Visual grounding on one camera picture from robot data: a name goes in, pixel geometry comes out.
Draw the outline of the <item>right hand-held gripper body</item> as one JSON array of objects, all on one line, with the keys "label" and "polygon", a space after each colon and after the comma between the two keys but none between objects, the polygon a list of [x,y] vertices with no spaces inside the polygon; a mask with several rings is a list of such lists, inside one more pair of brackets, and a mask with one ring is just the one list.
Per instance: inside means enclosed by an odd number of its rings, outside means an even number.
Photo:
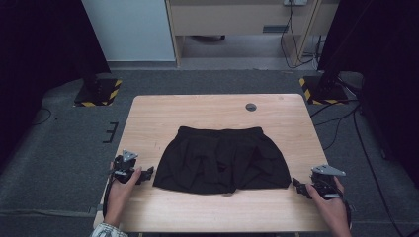
[{"label": "right hand-held gripper body", "polygon": [[313,167],[310,176],[313,187],[324,199],[341,198],[343,193],[337,187],[335,177],[345,177],[346,173],[330,165],[324,164]]}]

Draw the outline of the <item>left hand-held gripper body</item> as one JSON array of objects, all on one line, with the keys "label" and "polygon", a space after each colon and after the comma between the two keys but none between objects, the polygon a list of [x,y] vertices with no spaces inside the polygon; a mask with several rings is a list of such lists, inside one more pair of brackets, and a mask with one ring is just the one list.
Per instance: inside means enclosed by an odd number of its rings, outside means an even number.
[{"label": "left hand-held gripper body", "polygon": [[137,157],[137,153],[124,149],[123,153],[114,159],[112,178],[118,180],[122,184],[128,182],[134,172],[134,165]]}]

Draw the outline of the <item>black pants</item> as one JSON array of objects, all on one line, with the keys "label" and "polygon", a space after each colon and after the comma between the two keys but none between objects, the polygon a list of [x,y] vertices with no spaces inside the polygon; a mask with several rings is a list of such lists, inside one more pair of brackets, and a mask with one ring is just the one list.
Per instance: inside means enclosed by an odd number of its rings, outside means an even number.
[{"label": "black pants", "polygon": [[218,195],[285,189],[291,181],[282,152],[262,128],[181,126],[161,157],[153,185],[175,192]]}]

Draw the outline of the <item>person's left hand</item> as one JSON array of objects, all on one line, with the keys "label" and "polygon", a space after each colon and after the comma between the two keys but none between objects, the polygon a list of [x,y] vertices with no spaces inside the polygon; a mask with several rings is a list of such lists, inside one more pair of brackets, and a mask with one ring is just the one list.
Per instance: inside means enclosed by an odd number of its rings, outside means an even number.
[{"label": "person's left hand", "polygon": [[105,223],[114,227],[120,226],[124,209],[140,175],[141,168],[137,168],[125,184],[119,181],[112,183],[108,196],[107,213],[104,217]]}]

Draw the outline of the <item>person's right hand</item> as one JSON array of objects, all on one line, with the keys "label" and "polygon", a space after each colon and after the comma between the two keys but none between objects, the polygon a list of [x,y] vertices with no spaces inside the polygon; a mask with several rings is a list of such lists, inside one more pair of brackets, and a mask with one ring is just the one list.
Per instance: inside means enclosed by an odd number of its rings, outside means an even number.
[{"label": "person's right hand", "polygon": [[350,229],[348,225],[348,217],[345,203],[340,198],[333,198],[326,200],[320,196],[317,190],[312,185],[306,185],[308,191],[314,201],[317,210],[325,221],[326,225],[331,228],[338,226],[345,226]]}]

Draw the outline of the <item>striped black stand base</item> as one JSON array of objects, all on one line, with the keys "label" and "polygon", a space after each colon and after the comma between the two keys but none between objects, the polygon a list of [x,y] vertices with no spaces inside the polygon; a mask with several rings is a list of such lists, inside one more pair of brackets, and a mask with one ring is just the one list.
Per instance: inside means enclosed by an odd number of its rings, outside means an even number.
[{"label": "striped black stand base", "polygon": [[343,87],[322,76],[303,76],[298,80],[306,101],[310,105],[347,104]]},{"label": "striped black stand base", "polygon": [[113,103],[122,80],[117,78],[83,79],[83,85],[74,99],[75,107],[109,106]]}]

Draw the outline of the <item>black curtain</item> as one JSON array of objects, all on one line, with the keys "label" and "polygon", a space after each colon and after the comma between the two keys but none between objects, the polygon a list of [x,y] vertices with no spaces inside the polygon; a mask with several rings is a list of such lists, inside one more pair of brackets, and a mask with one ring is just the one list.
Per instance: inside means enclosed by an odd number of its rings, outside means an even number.
[{"label": "black curtain", "polygon": [[384,156],[419,189],[419,0],[340,0],[319,68],[363,75],[361,102]]},{"label": "black curtain", "polygon": [[0,0],[0,171],[48,90],[109,70],[82,0]]}]

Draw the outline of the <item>white panel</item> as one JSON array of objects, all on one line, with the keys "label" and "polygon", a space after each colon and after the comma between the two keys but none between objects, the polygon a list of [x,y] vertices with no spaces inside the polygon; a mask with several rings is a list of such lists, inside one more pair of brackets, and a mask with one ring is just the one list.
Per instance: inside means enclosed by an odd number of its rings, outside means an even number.
[{"label": "white panel", "polygon": [[108,61],[175,61],[165,0],[82,3]]}]

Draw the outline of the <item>dark round object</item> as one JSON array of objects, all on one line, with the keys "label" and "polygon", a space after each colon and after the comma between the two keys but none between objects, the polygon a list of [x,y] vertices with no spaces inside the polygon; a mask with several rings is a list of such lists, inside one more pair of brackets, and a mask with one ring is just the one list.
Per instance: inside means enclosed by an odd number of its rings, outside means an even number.
[{"label": "dark round object", "polygon": [[191,36],[193,40],[199,42],[218,42],[225,40],[225,35],[223,36]]}]

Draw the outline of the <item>grey desk label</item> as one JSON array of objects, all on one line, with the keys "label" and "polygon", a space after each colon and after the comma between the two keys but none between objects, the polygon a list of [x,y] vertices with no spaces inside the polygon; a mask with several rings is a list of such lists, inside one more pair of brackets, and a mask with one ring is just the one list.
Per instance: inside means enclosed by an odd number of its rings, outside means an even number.
[{"label": "grey desk label", "polygon": [[283,34],[289,30],[288,25],[265,25],[263,27],[264,34]]}]

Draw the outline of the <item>beige wooden desk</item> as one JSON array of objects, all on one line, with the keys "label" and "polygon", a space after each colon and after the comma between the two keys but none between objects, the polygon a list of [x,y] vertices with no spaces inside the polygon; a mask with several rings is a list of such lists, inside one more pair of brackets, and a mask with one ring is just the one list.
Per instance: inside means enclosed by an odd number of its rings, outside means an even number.
[{"label": "beige wooden desk", "polygon": [[306,44],[328,34],[341,0],[308,0],[284,6],[284,0],[165,0],[172,42],[181,59],[185,37],[264,35],[265,25],[288,25],[282,46],[291,65],[302,65]]}]

